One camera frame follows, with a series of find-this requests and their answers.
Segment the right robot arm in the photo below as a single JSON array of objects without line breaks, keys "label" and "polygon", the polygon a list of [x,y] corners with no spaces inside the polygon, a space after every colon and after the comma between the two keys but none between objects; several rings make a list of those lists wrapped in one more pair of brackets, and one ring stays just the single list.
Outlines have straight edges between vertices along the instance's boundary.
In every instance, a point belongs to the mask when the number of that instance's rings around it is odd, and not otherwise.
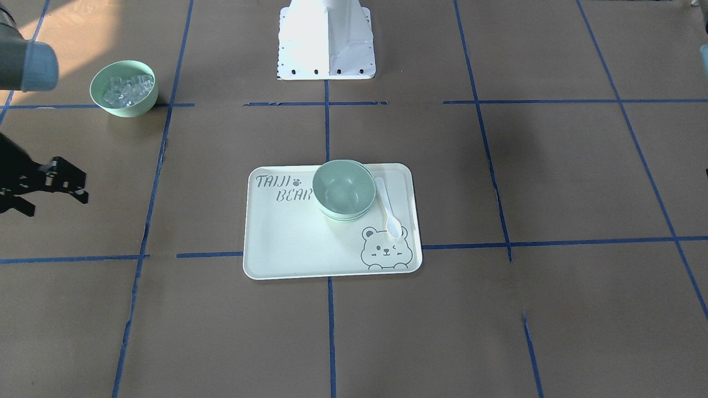
[{"label": "right robot arm", "polygon": [[[56,53],[50,45],[25,39],[2,6],[1,88],[8,91],[51,91],[59,78]],[[16,211],[27,217],[36,206],[23,196],[30,192],[63,192],[87,204],[86,172],[63,157],[48,163],[33,161],[12,139],[1,136],[1,212]]]}]

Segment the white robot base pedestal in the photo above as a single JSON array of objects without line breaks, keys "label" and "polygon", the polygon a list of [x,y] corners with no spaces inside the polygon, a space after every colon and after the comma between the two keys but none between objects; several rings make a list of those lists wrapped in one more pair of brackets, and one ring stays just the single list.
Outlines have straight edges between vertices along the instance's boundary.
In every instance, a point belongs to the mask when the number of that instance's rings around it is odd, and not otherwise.
[{"label": "white robot base pedestal", "polygon": [[372,79],[376,72],[371,13],[361,2],[291,1],[281,8],[278,79]]}]

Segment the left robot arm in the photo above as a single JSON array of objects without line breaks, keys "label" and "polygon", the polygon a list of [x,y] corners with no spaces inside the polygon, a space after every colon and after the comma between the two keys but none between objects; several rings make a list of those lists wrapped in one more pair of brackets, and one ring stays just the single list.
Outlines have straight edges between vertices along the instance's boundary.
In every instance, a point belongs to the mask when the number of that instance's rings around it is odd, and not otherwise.
[{"label": "left robot arm", "polygon": [[706,75],[708,74],[708,44],[701,46],[700,48],[701,62],[703,68],[705,69]]}]

